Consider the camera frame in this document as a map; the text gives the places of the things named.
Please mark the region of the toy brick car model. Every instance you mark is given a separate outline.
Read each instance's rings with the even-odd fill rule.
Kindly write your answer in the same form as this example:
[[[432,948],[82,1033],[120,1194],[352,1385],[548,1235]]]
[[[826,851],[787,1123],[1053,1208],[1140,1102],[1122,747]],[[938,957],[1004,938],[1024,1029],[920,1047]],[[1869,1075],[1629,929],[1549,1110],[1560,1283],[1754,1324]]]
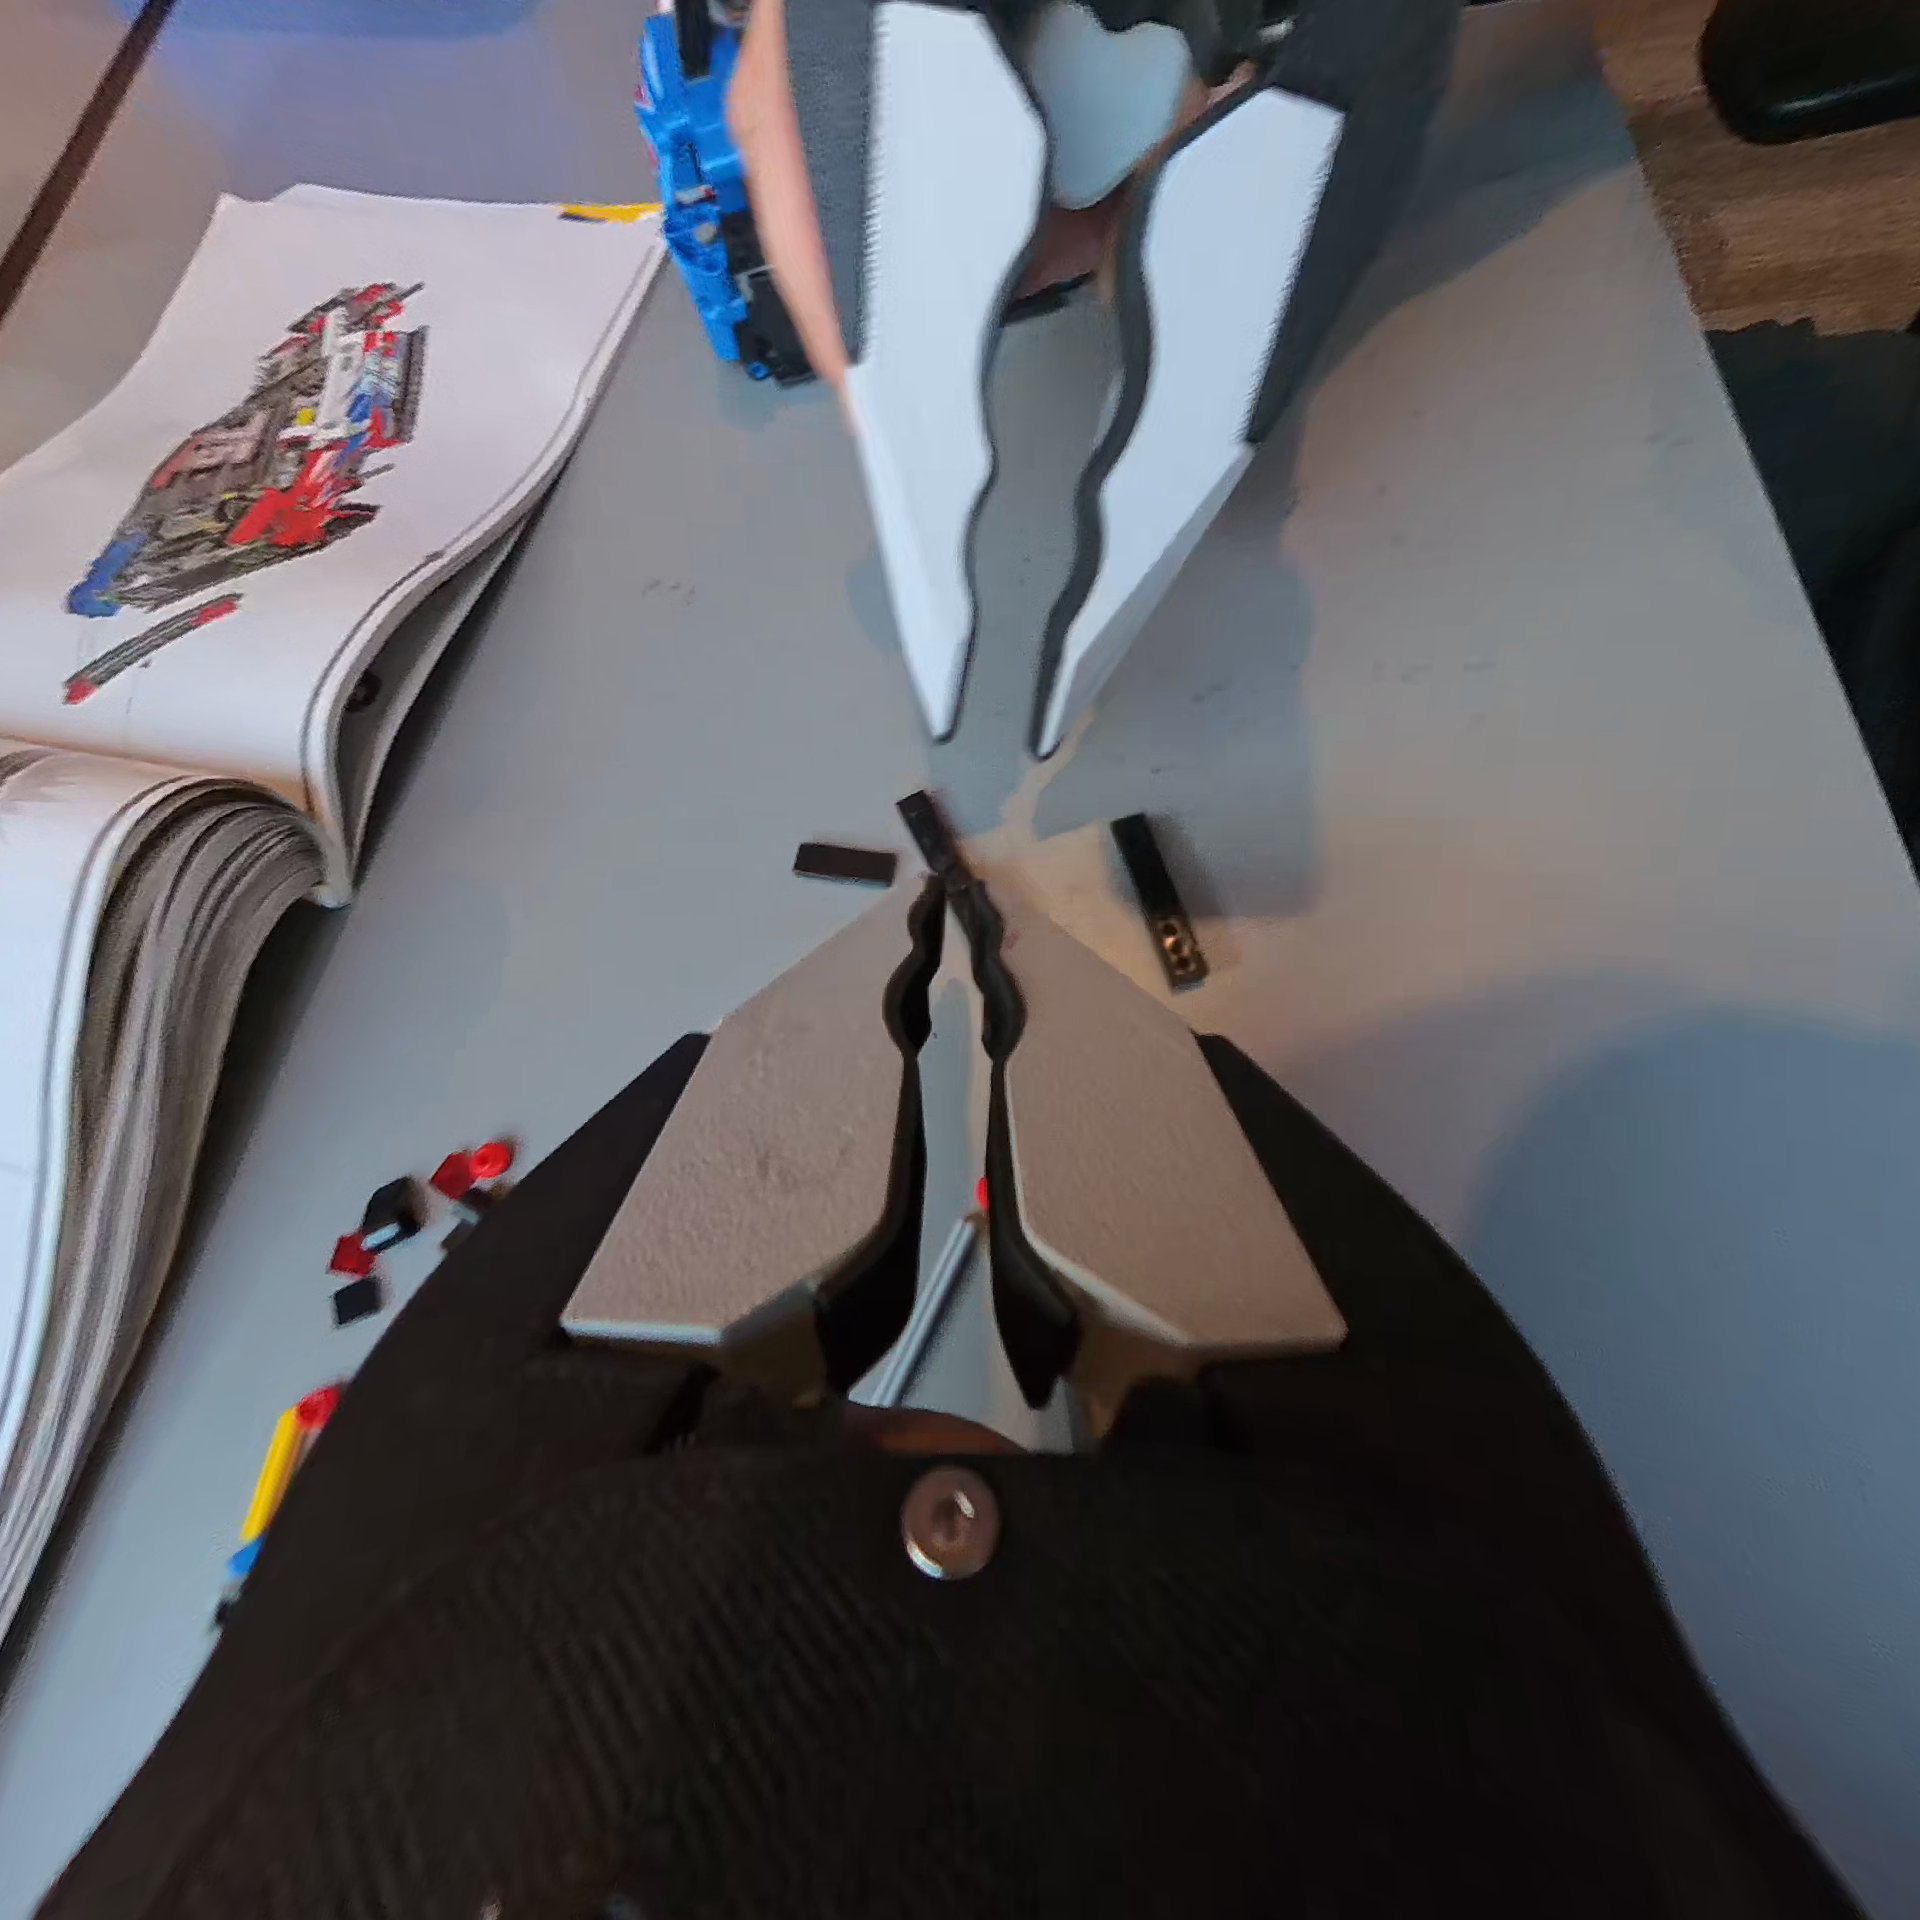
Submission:
[[[744,12],[749,5],[655,5],[638,34],[636,118],[706,341],[755,380],[805,387],[817,371],[766,269],[729,130]]]

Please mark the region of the pile of small brick pieces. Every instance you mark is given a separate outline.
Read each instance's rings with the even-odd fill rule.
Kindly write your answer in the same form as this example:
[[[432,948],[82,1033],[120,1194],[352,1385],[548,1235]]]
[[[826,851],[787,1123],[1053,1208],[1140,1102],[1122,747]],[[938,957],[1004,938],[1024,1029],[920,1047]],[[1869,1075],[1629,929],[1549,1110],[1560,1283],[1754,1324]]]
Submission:
[[[446,1235],[440,1254],[454,1254],[507,1194],[511,1171],[521,1164],[521,1137],[482,1137],[471,1147],[454,1147],[430,1177],[394,1177],[376,1185],[364,1206],[352,1235],[343,1235],[325,1262],[332,1277],[330,1313],[332,1328],[352,1328],[386,1312],[386,1256],[420,1237],[440,1216],[446,1216]],[[218,1636],[263,1557],[265,1528],[283,1516],[289,1481],[314,1451],[325,1426],[332,1419],[349,1380],[325,1380],[307,1393],[296,1405],[277,1416],[263,1468],[255,1478],[255,1494],[240,1525],[240,1545],[222,1557],[222,1584],[208,1613]]]

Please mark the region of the open instruction booklet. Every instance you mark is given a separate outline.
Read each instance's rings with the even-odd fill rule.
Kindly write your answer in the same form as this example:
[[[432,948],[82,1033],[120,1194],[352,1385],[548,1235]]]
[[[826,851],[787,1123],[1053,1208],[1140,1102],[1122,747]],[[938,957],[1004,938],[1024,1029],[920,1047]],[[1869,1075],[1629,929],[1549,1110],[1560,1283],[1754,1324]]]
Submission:
[[[573,458],[661,205],[218,199],[0,487],[0,1619],[125,1397],[255,961]]]

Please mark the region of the person's dark clothing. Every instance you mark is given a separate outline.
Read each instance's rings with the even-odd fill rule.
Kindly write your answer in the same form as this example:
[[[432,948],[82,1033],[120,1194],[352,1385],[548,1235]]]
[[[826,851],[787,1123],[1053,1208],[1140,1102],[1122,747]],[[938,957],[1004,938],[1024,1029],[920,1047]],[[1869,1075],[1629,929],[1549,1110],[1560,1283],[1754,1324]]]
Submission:
[[[1920,859],[1920,333],[1713,330],[1904,859]]]

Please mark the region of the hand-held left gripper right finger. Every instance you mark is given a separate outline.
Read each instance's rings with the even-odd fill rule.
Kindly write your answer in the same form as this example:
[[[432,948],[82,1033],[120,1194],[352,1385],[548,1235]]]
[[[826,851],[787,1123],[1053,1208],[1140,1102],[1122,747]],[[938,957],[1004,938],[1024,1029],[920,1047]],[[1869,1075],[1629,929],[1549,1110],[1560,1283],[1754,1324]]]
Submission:
[[[1029,905],[973,948],[991,1307],[1024,1405],[1106,1432],[1140,1380],[1340,1353],[1334,1307],[1198,1029]]]

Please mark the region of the person's right hand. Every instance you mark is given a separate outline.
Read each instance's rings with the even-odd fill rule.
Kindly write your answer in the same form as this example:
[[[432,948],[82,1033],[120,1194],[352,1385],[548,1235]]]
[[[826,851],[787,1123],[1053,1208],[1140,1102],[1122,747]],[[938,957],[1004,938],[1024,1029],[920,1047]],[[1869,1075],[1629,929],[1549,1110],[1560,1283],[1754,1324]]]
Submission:
[[[782,0],[749,5],[723,116],[744,159],[749,205],[774,284],[782,291],[812,371],[828,387],[832,402],[845,402],[847,347],[805,172]]]

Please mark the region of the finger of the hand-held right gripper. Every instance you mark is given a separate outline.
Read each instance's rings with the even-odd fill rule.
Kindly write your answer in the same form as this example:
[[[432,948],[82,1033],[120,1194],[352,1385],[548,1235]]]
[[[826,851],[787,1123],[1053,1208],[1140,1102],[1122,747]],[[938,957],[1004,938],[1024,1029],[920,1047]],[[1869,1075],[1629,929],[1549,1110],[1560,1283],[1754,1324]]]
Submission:
[[[1348,135],[1254,80],[1166,138],[1115,263],[1115,395],[1076,479],[1076,556],[1042,629],[1036,757],[1115,676],[1254,461],[1254,425]]]
[[[979,637],[973,523],[998,470],[986,359],[1020,284],[1049,130],[986,12],[875,5],[855,441],[930,739]]]

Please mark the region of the grey axle rod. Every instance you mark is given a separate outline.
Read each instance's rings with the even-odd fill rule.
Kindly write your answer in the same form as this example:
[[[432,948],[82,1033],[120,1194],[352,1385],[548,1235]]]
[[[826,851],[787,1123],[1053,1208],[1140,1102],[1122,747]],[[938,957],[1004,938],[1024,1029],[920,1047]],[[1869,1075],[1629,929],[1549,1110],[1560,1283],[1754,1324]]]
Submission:
[[[936,1332],[949,1318],[949,1307],[963,1285],[963,1277],[973,1274],[973,1254],[984,1237],[986,1216],[973,1208],[954,1223],[936,1274],[923,1277],[923,1285],[913,1290],[913,1312],[900,1328],[900,1338],[891,1341],[891,1353],[880,1357],[875,1377],[868,1380],[868,1405],[906,1405],[911,1380],[920,1377]]]

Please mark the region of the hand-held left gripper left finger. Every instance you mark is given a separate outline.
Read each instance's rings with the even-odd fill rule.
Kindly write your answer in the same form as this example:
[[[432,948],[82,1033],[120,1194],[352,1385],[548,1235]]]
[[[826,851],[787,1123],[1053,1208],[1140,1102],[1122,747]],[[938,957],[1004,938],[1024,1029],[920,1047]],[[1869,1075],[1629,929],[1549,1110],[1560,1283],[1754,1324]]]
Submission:
[[[706,1041],[564,1332],[845,1397],[900,1338],[923,1250],[930,985],[949,897],[887,891]]]

